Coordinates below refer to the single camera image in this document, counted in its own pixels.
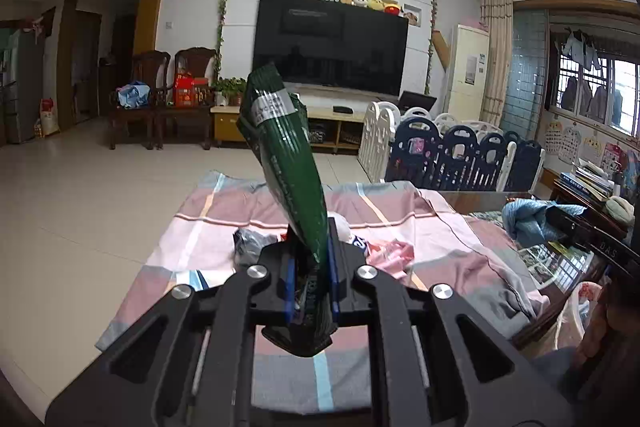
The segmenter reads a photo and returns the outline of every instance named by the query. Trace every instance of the green snack bag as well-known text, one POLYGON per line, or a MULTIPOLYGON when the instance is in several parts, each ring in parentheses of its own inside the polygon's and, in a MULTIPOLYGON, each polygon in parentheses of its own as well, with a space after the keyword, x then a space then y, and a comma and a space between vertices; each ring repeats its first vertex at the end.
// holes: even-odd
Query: green snack bag
POLYGON ((296 248, 296 313, 289 328, 264 328, 263 333, 293 354, 313 356, 331 343, 335 330, 328 293, 326 205, 308 142, 306 107, 287 92, 273 64, 249 74, 238 129, 302 242, 296 248))

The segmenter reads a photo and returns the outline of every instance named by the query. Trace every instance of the glass block wall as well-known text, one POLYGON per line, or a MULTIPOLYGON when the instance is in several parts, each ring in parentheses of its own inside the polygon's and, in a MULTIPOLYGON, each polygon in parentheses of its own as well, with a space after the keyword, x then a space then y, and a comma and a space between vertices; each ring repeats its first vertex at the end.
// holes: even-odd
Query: glass block wall
POLYGON ((500 129, 534 139, 546 78, 546 10, 513 13, 511 71, 500 129))

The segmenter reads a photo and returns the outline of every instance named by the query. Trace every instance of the potted plant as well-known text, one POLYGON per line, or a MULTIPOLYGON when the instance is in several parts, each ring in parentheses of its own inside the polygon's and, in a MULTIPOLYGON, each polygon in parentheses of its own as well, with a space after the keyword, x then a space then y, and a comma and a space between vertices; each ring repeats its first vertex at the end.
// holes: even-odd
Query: potted plant
POLYGON ((214 85, 216 94, 220 93, 225 99, 224 102, 221 101, 220 105, 240 105, 245 89, 246 80, 235 76, 232 78, 219 78, 214 85))

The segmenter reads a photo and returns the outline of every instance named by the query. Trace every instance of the window sill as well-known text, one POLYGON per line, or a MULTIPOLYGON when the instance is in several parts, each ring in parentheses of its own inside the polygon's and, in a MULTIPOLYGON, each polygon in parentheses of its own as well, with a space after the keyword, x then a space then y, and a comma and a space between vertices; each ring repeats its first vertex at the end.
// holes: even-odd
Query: window sill
POLYGON ((556 107, 555 105, 552 105, 551 107, 549 107, 549 112, 553 114, 557 114, 559 116, 564 116, 569 120, 579 122, 619 142, 625 143, 626 145, 632 146, 636 149, 638 148, 638 140, 636 138, 634 138, 633 136, 629 136, 628 134, 625 134, 616 129, 613 129, 613 127, 610 127, 609 125, 604 125, 603 123, 595 122, 583 116, 576 116, 572 112, 562 109, 560 107, 556 107))

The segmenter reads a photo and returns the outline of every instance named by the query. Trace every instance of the green vine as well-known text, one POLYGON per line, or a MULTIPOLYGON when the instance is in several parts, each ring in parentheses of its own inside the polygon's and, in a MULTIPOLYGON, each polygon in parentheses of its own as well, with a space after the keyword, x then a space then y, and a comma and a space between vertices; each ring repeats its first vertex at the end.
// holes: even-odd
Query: green vine
MULTIPOLYGON (((436 14, 438 13, 438 0, 431 3, 431 34, 436 27, 436 14)), ((431 82, 431 59, 433 58, 433 37, 429 39, 429 62, 427 64, 427 80, 424 83, 424 93, 429 94, 429 84, 431 82)))
POLYGON ((224 42, 224 39, 222 38, 222 26, 225 25, 225 15, 226 0, 218 0, 218 38, 216 40, 216 51, 218 52, 218 56, 216 57, 215 64, 216 78, 220 75, 222 67, 222 42, 224 42))

